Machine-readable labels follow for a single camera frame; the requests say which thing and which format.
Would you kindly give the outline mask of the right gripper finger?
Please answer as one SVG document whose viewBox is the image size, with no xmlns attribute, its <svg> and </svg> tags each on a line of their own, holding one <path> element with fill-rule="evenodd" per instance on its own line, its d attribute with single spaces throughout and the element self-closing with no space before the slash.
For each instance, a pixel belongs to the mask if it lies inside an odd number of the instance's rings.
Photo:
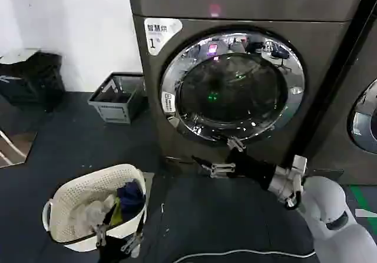
<svg viewBox="0 0 377 263">
<path fill-rule="evenodd" d="M 195 157 L 194 155 L 191 157 L 199 166 L 209 173 L 210 177 L 228 177 L 229 174 L 235 173 L 236 170 L 236 164 L 234 163 L 217 164 L 199 157 Z"/>
<path fill-rule="evenodd" d="M 230 150 L 237 149 L 239 152 L 245 151 L 245 145 L 237 137 L 228 137 L 227 145 Z"/>
</svg>

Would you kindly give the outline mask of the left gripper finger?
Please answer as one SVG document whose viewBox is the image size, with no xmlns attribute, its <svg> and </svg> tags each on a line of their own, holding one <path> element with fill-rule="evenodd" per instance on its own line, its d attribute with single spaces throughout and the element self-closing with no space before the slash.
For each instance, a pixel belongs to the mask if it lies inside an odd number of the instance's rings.
<svg viewBox="0 0 377 263">
<path fill-rule="evenodd" d="M 137 246 L 139 246 L 142 242 L 142 235 L 141 234 L 134 234 L 133 237 L 127 241 L 121 247 L 121 252 L 132 252 Z"/>
<path fill-rule="evenodd" d="M 97 236 L 96 246 L 104 247 L 106 246 L 106 234 L 107 234 L 108 225 L 101 224 L 95 227 L 95 232 Z"/>
</svg>

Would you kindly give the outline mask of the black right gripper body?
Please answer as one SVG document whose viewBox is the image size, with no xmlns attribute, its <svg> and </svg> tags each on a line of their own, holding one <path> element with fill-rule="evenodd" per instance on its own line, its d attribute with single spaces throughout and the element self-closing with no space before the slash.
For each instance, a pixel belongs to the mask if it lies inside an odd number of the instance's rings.
<svg viewBox="0 0 377 263">
<path fill-rule="evenodd" d="M 246 177 L 256 181 L 263 190 L 267 191 L 276 172 L 276 164 L 259 161 L 233 148 L 226 158 L 227 164 L 235 164 L 233 172 L 228 172 L 228 178 Z"/>
</svg>

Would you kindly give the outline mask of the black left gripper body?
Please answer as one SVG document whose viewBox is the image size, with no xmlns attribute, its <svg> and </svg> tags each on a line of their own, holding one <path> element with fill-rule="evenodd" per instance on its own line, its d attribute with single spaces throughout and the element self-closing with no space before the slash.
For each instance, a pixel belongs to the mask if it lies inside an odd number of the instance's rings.
<svg viewBox="0 0 377 263">
<path fill-rule="evenodd" d="M 121 251 L 121 248 L 127 243 L 126 239 L 106 236 L 105 241 L 106 245 L 99 248 L 98 263 L 120 262 L 130 257 L 130 253 Z"/>
</svg>

